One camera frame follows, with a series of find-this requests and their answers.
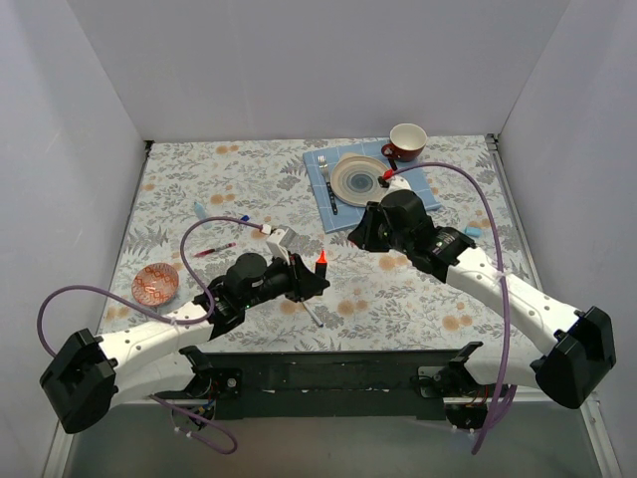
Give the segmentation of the black orange highlighter pen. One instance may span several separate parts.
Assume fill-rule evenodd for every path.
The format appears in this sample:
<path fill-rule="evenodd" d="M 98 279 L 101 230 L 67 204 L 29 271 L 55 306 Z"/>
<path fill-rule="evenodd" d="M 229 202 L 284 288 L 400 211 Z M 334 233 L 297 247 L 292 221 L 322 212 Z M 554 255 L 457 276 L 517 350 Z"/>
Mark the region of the black orange highlighter pen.
<path fill-rule="evenodd" d="M 325 278 L 326 271 L 327 271 L 327 258 L 326 258 L 325 250 L 322 250 L 318 259 L 315 262 L 315 273 L 318 276 Z"/>

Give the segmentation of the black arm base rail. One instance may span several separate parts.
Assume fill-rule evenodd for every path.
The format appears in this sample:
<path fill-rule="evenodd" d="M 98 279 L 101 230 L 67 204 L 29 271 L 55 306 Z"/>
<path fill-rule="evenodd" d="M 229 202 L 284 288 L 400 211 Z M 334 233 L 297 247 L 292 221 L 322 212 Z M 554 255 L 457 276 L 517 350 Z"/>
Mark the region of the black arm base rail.
<path fill-rule="evenodd" d="M 221 420 L 412 416 L 442 420 L 447 398 L 485 405 L 495 391 L 460 365 L 477 349 L 389 352 L 212 354 L 187 352 L 188 382 L 160 393 L 212 398 Z"/>

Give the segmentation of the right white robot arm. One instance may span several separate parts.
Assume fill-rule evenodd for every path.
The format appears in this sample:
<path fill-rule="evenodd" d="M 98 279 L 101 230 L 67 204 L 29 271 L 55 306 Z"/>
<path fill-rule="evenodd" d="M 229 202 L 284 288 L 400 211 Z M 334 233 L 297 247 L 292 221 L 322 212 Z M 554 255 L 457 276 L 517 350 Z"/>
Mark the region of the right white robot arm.
<path fill-rule="evenodd" d="M 538 351 L 510 346 L 505 371 L 486 352 L 473 351 L 450 371 L 452 387 L 473 395 L 498 380 L 536 387 L 554 402 L 578 408 L 616 364 L 613 328 L 597 307 L 580 311 L 551 298 L 515 275 L 499 271 L 469 236 L 433 223 L 421 199 L 402 189 L 370 202 L 348 239 L 367 252 L 395 250 L 418 271 L 462 291 L 498 313 Z"/>

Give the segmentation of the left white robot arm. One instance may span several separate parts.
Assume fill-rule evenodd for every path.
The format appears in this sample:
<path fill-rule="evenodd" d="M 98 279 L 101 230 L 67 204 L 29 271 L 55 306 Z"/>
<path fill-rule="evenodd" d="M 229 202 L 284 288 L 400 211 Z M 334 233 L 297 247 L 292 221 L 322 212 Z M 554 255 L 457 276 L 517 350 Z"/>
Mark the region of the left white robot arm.
<path fill-rule="evenodd" d="M 298 303 L 320 295 L 329 286 L 326 271 L 326 258 L 309 269 L 297 254 L 267 261 L 244 253 L 167 322 L 149 321 L 99 337 L 87 329 L 73 333 L 45 369 L 41 388 L 70 434 L 146 395 L 181 389 L 202 397 L 212 375 L 185 354 L 241 325 L 255 306 L 280 296 Z"/>

